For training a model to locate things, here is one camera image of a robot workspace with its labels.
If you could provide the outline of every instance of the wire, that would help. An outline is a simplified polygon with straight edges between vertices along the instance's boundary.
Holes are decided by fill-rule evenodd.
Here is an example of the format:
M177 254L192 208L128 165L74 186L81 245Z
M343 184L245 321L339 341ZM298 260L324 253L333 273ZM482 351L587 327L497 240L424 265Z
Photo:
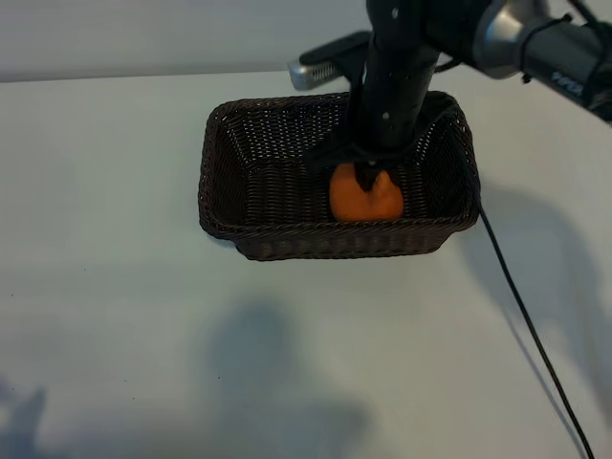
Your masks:
M461 65L461 61L459 59L451 59L449 62L445 62L442 65L436 67L436 70L433 71L434 74L441 74L446 70L454 69Z
M588 26L593 29L593 32L595 32L595 35L598 37L601 43L602 59L606 58L610 50L610 42L608 40L607 32L601 25L600 20L582 0L567 1L570 5L572 5L572 7L576 9L577 12L580 13L580 16L582 16Z
M532 322L532 319L529 315L529 312L527 311L527 308L525 307L525 303L523 303L523 299L521 298L520 293L518 292L518 289L516 288L516 285L514 285L513 277L510 274L510 271L508 270L508 265L506 265L506 260L504 259L504 255L501 252L501 249L499 248L499 244L497 243L497 238L495 237L495 233L491 227L491 223L489 222L487 213L482 207L482 203L480 201L479 189L480 189L479 186L474 187L476 207L478 209L478 212L480 213L480 217L482 218L483 223L485 224L485 228L487 229L487 233L489 234L493 248L495 249L495 254L497 255L497 259L499 260L499 265L501 266L501 269L504 272L504 276L506 277L506 281L508 282L508 285L510 286L510 290L513 291L514 299L516 300L516 303L518 304L518 308L520 309L520 312L525 318L525 322L527 322L527 327L529 328L532 338L534 339L535 346L537 346L537 350L539 351L539 355L542 357L542 360L544 361L544 364L546 365L546 369L548 370L548 372L551 375L551 378L553 379L553 383L555 383L555 388L557 389L559 397L563 401L563 406L565 406L565 410L567 411L567 414L572 420L572 424L574 425L574 428L576 429L576 432L578 436L580 437L580 441L582 442L582 445L584 446L584 451L586 452L586 456L588 457L588 459L595 459L595 456L593 455L593 451L591 449L591 445L589 444L589 441L586 438L584 431L582 430L582 426L580 425L580 422L578 418L576 417L576 414L574 413L574 409L570 405L569 400L567 400L567 396L565 395L565 389L563 389L563 385L561 384L561 381L559 380L557 376L557 371L555 371L555 367L553 366L550 359L548 358L548 354L546 354L546 350L544 349L544 346L542 345L542 342L540 341L539 336L537 335L537 330L534 327L534 323Z

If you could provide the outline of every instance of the wicker basket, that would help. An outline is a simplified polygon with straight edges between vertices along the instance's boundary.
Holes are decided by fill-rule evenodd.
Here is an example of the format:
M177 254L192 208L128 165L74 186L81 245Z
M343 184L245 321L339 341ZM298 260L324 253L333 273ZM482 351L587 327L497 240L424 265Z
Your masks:
M456 110L390 171L404 195L404 217L335 221L328 195L332 170L314 176L301 158L339 124L347 102L347 94L335 94L218 107L208 120L202 160L202 228L233 241L249 259L267 261L430 253L476 223L473 177L467 176L477 179L471 132L455 101Z

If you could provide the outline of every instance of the black tube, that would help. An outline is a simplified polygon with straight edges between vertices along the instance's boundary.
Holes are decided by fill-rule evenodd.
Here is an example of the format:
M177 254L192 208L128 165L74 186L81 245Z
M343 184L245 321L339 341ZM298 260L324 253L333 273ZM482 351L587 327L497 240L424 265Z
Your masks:
M362 148L383 153L410 143L439 55L425 44L385 48L373 35L355 117Z

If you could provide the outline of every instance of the table surface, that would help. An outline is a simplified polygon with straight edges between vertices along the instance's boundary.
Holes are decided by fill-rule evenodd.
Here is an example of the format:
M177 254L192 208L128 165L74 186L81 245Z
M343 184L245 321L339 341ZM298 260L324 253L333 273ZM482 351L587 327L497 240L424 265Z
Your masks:
M518 78L433 88L612 457L609 129ZM352 261L256 263L202 232L208 115L294 93L284 73L0 85L2 459L579 457L480 223Z

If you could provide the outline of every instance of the orange object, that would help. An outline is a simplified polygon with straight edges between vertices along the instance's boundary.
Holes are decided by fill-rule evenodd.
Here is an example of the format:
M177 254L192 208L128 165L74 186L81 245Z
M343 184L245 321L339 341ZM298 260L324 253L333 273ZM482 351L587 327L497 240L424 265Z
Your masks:
M353 164L336 167L329 199L334 216L341 222L395 220L404 213L402 191L391 182L386 171L379 173L370 191L363 191Z

